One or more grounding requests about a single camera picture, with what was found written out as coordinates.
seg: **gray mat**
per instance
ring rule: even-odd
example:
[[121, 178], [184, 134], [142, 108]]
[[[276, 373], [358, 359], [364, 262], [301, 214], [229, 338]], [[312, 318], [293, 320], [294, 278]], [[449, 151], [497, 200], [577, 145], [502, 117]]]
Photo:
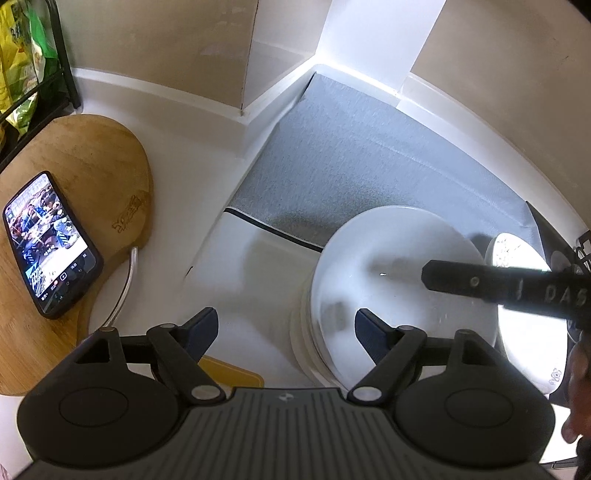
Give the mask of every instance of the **gray mat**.
[[323, 247], [349, 219], [382, 205], [429, 210], [482, 254], [509, 232], [543, 255], [529, 208], [507, 185], [404, 113], [321, 75], [279, 122], [229, 207]]

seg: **phone screen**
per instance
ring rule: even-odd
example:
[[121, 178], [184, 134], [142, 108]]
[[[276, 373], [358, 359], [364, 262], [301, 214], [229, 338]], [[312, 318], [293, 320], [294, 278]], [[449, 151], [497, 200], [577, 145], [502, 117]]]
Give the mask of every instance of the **phone screen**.
[[21, 273], [47, 312], [96, 265], [96, 258], [44, 173], [6, 206], [4, 215]]

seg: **yellow cutting board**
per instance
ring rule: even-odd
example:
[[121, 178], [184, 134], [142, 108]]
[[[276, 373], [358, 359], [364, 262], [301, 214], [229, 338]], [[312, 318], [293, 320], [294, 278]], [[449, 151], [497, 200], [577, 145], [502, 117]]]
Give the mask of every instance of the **yellow cutting board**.
[[47, 125], [0, 173], [0, 208], [43, 170], [54, 177], [100, 251], [97, 282], [58, 320], [39, 315], [18, 271], [4, 226], [0, 231], [0, 394], [23, 395], [88, 334], [101, 285], [148, 241], [152, 176], [137, 138], [98, 115], [70, 115]]

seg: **smartphone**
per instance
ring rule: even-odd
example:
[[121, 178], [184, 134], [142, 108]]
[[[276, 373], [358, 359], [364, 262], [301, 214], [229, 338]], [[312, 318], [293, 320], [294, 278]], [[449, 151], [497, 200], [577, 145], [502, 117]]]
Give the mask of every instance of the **smartphone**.
[[37, 310], [49, 319], [60, 317], [100, 275], [103, 259], [99, 251], [48, 171], [21, 188], [2, 216]]

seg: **metal rack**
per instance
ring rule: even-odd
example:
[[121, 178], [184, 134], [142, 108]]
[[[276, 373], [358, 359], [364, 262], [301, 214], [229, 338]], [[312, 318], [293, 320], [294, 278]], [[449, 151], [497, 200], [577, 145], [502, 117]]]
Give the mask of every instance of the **metal rack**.
[[53, 32], [53, 40], [56, 47], [57, 58], [59, 61], [58, 69], [49, 77], [43, 79], [34, 88], [25, 93], [17, 102], [0, 115], [0, 122], [4, 122], [17, 107], [21, 106], [28, 98], [36, 92], [39, 92], [44, 87], [55, 82], [61, 82], [65, 87], [64, 91], [58, 91], [50, 98], [42, 98], [38, 96], [37, 108], [27, 133], [20, 138], [18, 133], [13, 128], [6, 129], [6, 144], [0, 152], [0, 172], [4, 170], [7, 165], [17, 156], [17, 154], [28, 144], [31, 139], [37, 135], [49, 122], [54, 118], [64, 115], [65, 110], [71, 105], [74, 109], [81, 106], [80, 95], [74, 83], [70, 62], [66, 52], [66, 45], [64, 43], [64, 36], [61, 31], [60, 16], [57, 10], [55, 0], [45, 0], [47, 9], [49, 11], [49, 18], [51, 22], [51, 30]]

